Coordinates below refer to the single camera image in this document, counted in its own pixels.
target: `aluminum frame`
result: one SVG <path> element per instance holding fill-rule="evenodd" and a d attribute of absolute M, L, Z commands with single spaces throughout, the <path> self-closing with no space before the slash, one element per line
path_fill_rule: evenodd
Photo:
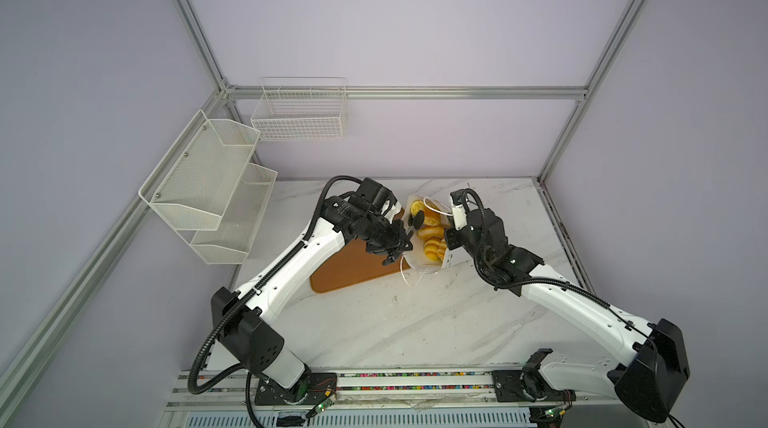
<path fill-rule="evenodd" d="M 171 0 L 177 9 L 190 36 L 192 43 L 200 56 L 206 73 L 215 87 L 214 93 L 208 98 L 203 110 L 206 115 L 218 108 L 224 107 L 236 121 L 242 122 L 237 112 L 235 101 L 238 99 L 254 99 L 261 96 L 260 87 L 234 87 L 226 82 L 221 69 L 216 62 L 214 52 L 200 25 L 191 0 Z M 538 188 L 542 201 L 552 220 L 555 231 L 561 239 L 563 248 L 577 272 L 579 282 L 590 291 L 594 290 L 587 278 L 581 262 L 573 249 L 570 237 L 565 232 L 560 217 L 557 214 L 552 199 L 546 190 L 546 181 L 551 176 L 554 166 L 559 161 L 568 142 L 589 108 L 590 102 L 598 93 L 611 66 L 618 57 L 632 28 L 636 25 L 640 12 L 648 0 L 630 0 L 622 13 L 618 25 L 603 50 L 600 59 L 592 71 L 586 87 L 349 87 L 350 99 L 574 99 L 575 106 L 571 111 L 566 125 L 558 137 L 538 175 Z M 192 133 L 198 126 L 191 127 Z M 183 149 L 185 135 L 179 137 L 166 157 L 160 162 L 170 169 L 173 156 Z M 53 360 L 58 349 L 63 345 L 71 332 L 74 323 L 86 308 L 103 282 L 109 276 L 120 256 L 133 240 L 144 215 L 149 207 L 138 196 L 129 203 L 125 212 L 112 226 L 107 236 L 82 267 L 77 277 L 70 283 L 64 294 L 57 301 L 40 326 L 14 358 L 11 365 L 0 377 L 0 428 L 7 426 L 13 420 L 18 408 L 40 380 L 43 372 Z"/>

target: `wall-mounted basket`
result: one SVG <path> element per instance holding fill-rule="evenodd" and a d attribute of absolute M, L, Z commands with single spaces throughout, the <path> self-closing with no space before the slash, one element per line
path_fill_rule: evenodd
<path fill-rule="evenodd" d="M 344 137 L 346 80 L 342 77 L 263 77 L 251 124 L 262 141 L 326 141 Z"/>
<path fill-rule="evenodd" d="M 206 263 L 240 264 L 254 243 L 277 173 L 250 163 L 258 130 L 208 119 L 203 111 L 190 122 L 196 125 L 162 181 L 157 182 L 160 163 L 139 196 Z"/>

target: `robotic arm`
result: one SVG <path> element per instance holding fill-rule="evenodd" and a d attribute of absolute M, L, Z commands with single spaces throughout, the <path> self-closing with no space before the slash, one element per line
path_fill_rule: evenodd
<path fill-rule="evenodd" d="M 360 184 L 357 191 L 326 198 L 339 180 Z M 475 209 L 470 209 L 472 197 Z M 520 377 L 522 392 L 540 400 L 547 391 L 581 390 L 618 397 L 632 411 L 656 422 L 666 420 L 690 375 L 680 330 L 662 319 L 651 324 L 570 284 L 535 254 L 508 243 L 504 222 L 482 205 L 471 189 L 451 193 L 452 227 L 448 248 L 464 248 L 481 279 L 494 289 L 509 289 L 549 308 L 603 346 L 618 365 L 594 359 L 566 360 L 539 350 Z M 215 328 L 190 369 L 189 390 L 202 393 L 235 370 L 273 380 L 288 402 L 305 395 L 310 369 L 284 346 L 270 324 L 286 301 L 331 255 L 358 237 L 369 253 L 385 256 L 383 264 L 412 250 L 412 231 L 394 221 L 401 206 L 390 190 L 366 178 L 332 178 L 323 188 L 312 220 L 280 257 L 234 293 L 219 289 L 211 300 Z M 411 223 L 415 229 L 419 219 Z M 240 363 L 202 386 L 197 374 L 215 340 Z"/>

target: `marble tabletop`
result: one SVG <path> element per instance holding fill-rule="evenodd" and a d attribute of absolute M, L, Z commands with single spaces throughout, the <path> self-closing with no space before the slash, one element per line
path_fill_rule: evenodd
<path fill-rule="evenodd" d="M 541 256 L 571 282 L 576 277 L 533 181 L 529 178 L 378 180 L 399 200 L 409 194 L 446 203 L 472 187 L 504 220 L 510 243 Z M 306 225 L 324 181 L 277 181 L 249 259 L 236 286 L 256 276 Z M 333 193 L 355 189 L 334 185 Z M 418 273 L 406 270 L 414 284 Z M 409 287 L 400 273 L 314 293 L 309 282 L 273 325 L 312 368 L 487 366 L 523 363 L 538 348 L 604 356 L 591 338 L 554 313 L 509 291 L 494 291 L 471 262 L 425 275 Z M 214 346 L 208 370 L 235 363 Z"/>

